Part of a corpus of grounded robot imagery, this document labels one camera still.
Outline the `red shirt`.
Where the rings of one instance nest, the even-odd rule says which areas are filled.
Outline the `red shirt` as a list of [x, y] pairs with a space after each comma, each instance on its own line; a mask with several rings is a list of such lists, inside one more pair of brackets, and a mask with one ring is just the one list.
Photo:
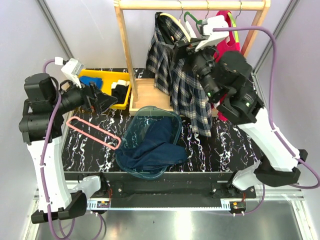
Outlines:
[[[226, 10], [220, 10], [216, 16], [223, 16], [224, 20], [227, 22], [228, 26], [231, 28], [231, 20], [228, 16], [228, 12]], [[235, 42], [234, 32], [230, 31], [228, 37], [217, 44], [216, 46], [217, 52], [214, 53], [213, 57], [216, 62], [220, 60], [222, 55], [228, 51], [241, 51], [240, 43]]]

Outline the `black and white sock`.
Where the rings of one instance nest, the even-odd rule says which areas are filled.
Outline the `black and white sock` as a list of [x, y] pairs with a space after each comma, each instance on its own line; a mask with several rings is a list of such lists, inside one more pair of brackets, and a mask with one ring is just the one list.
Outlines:
[[117, 98], [117, 104], [124, 104], [130, 82], [119, 79], [111, 84], [111, 95]]

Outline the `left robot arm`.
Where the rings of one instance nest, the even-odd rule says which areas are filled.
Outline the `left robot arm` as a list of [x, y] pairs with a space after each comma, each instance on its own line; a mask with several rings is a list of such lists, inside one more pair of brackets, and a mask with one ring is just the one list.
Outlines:
[[103, 93], [94, 82], [76, 85], [71, 80], [66, 90], [47, 73], [25, 79], [27, 99], [18, 128], [33, 160], [38, 184], [38, 209], [31, 215], [33, 224], [70, 220], [83, 216], [91, 197], [108, 193], [101, 173], [85, 176], [72, 190], [67, 187], [62, 163], [63, 115], [78, 108], [104, 113], [118, 100]]

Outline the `teal transparent basin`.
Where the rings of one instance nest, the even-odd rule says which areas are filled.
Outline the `teal transparent basin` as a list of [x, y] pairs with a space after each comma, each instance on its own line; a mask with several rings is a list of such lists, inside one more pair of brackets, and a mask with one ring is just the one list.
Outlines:
[[168, 167], [187, 161], [186, 149], [178, 145], [181, 117], [171, 111], [145, 106], [138, 110], [115, 150], [121, 170], [134, 177], [154, 180]]

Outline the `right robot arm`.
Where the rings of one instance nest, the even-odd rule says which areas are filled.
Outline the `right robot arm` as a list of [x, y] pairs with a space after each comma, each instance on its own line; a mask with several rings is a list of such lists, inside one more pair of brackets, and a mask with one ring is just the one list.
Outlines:
[[239, 198], [257, 184], [270, 187], [296, 184], [301, 175], [297, 159], [308, 153], [289, 145], [286, 139], [279, 139], [280, 131], [271, 127], [263, 101], [246, 85], [252, 70], [246, 58], [238, 51], [226, 51], [215, 61], [216, 48], [206, 46], [197, 50], [199, 44], [176, 42], [173, 62], [185, 60], [182, 69], [194, 73], [209, 102], [217, 103], [217, 110], [250, 136], [263, 152], [257, 163], [233, 174], [227, 185], [228, 195]]

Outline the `cream plastic hanger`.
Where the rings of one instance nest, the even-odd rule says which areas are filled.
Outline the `cream plastic hanger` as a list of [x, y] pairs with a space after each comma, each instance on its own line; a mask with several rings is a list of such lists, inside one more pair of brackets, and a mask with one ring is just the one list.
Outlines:
[[173, 15], [163, 12], [163, 13], [160, 14], [160, 16], [165, 16], [165, 17], [170, 18], [180, 28], [180, 30], [185, 35], [186, 39], [188, 41], [191, 40], [191, 37], [190, 37], [189, 33], [187, 32], [187, 30], [185, 29], [185, 27]]

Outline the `yellow plastic tray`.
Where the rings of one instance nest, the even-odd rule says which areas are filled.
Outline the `yellow plastic tray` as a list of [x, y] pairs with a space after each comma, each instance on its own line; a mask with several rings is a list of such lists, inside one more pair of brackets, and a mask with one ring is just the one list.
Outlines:
[[125, 102], [123, 104], [114, 104], [113, 106], [110, 107], [111, 109], [117, 109], [117, 110], [125, 110], [127, 108], [128, 99], [129, 99], [130, 92], [131, 92], [129, 73], [82, 69], [78, 78], [81, 76], [101, 78], [102, 79], [102, 88], [100, 90], [101, 90], [101, 92], [108, 94], [108, 95], [112, 95], [111, 85], [113, 82], [117, 82], [118, 80], [128, 81], [129, 87], [128, 87], [128, 91], [126, 94]]

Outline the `pink plastic hanger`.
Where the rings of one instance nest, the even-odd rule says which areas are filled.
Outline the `pink plastic hanger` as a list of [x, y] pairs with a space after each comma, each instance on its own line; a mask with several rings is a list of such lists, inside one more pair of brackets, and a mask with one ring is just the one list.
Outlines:
[[66, 125], [75, 132], [78, 132], [111, 150], [118, 149], [122, 143], [120, 137], [78, 116], [70, 117], [66, 121]]

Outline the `dark green hanger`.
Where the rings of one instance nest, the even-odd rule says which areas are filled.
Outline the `dark green hanger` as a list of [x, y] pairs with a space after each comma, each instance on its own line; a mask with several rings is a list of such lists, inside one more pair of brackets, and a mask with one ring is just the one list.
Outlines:
[[198, 20], [194, 15], [192, 15], [189, 11], [186, 11], [183, 15], [183, 20], [186, 23], [187, 22], [187, 16], [189, 16], [194, 22], [195, 22], [195, 27], [200, 32], [200, 26], [202, 24], [202, 20]]

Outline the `wooden clothes rack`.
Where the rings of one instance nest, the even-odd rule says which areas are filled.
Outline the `wooden clothes rack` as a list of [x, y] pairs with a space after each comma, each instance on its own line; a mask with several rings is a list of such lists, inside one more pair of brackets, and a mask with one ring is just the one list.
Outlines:
[[129, 113], [134, 116], [140, 108], [155, 106], [171, 111], [170, 97], [154, 87], [152, 78], [135, 79], [129, 39], [124, 18], [124, 10], [182, 10], [182, 11], [255, 11], [252, 26], [261, 26], [271, 6], [270, 0], [256, 1], [159, 1], [159, 0], [115, 0], [113, 2], [125, 61], [131, 83]]

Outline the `navy plaid skirt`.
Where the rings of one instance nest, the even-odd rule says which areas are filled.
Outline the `navy plaid skirt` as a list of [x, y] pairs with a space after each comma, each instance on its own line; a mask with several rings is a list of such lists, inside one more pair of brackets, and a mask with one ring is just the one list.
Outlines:
[[146, 69], [154, 78], [154, 87], [170, 96], [170, 105], [178, 115], [190, 119], [195, 134], [211, 137], [212, 107], [204, 89], [192, 71], [183, 71], [183, 62], [172, 67], [176, 42], [188, 43], [180, 28], [162, 12], [154, 15], [154, 33], [146, 58]]

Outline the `blue denim skirt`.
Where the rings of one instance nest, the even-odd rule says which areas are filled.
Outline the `blue denim skirt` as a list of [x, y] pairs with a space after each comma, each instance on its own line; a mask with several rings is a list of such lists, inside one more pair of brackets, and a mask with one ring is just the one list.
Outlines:
[[120, 147], [115, 151], [120, 164], [130, 170], [153, 172], [187, 161], [185, 148], [171, 143], [173, 124], [163, 117], [148, 127], [143, 141], [136, 147]]

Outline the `blue cloth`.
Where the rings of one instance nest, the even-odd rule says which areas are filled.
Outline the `blue cloth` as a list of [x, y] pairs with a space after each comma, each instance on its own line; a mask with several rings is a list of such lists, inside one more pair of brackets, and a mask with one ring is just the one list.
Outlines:
[[101, 89], [103, 86], [103, 81], [99, 77], [90, 77], [90, 76], [83, 75], [79, 77], [79, 80], [81, 83], [87, 86], [89, 86], [90, 83], [94, 83], [98, 89]]

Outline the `white garment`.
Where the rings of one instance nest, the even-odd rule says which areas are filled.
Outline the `white garment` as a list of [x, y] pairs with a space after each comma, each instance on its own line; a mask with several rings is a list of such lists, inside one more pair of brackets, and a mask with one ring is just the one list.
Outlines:
[[191, 39], [198, 38], [198, 36], [196, 35], [196, 32], [194, 31], [193, 27], [191, 26], [191, 24], [188, 21], [185, 22], [185, 29], [188, 32]]

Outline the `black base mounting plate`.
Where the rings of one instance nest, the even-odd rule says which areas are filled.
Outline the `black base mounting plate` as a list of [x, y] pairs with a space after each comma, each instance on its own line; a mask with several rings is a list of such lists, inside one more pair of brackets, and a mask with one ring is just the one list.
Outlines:
[[166, 172], [154, 180], [125, 172], [108, 172], [104, 177], [112, 190], [112, 208], [213, 208], [222, 199], [253, 200], [261, 190], [251, 186], [244, 193], [224, 190], [232, 173]]

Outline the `lime green hanger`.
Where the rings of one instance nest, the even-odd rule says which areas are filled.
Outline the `lime green hanger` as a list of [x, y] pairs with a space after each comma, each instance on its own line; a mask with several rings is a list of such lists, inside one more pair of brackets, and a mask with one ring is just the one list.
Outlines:
[[[227, 13], [227, 15], [228, 15], [228, 17], [230, 18], [232, 27], [235, 28], [235, 27], [237, 26], [237, 24], [236, 24], [236, 20], [235, 20], [235, 18], [233, 17], [232, 13], [229, 11], [229, 12]], [[237, 32], [237, 31], [234, 31], [233, 34], [234, 34], [235, 42], [236, 42], [236, 43], [239, 43], [240, 41], [239, 41], [238, 32]]]

